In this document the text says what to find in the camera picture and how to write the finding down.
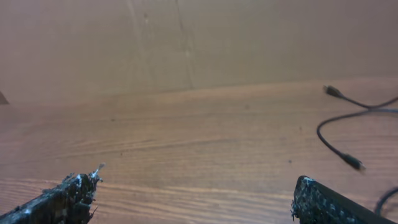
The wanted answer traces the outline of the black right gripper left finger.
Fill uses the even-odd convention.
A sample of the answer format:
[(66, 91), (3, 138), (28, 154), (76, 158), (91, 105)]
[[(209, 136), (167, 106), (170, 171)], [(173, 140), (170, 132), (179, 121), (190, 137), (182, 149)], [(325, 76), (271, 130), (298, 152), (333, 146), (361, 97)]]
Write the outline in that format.
[(58, 224), (88, 223), (95, 211), (97, 184), (102, 182), (98, 175), (104, 167), (100, 164), (88, 174), (71, 173), (52, 189), (44, 189), (38, 197), (15, 207), (1, 215), (1, 224)]

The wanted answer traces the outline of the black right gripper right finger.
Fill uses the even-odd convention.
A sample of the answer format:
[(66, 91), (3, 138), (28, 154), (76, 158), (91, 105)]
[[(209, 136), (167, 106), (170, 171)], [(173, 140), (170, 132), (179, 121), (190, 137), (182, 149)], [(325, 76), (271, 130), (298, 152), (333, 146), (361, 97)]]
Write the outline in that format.
[(391, 189), (376, 204), (374, 211), (361, 206), (314, 179), (297, 179), (292, 201), (292, 218), (300, 224), (394, 224), (381, 215), (383, 205), (395, 194)]

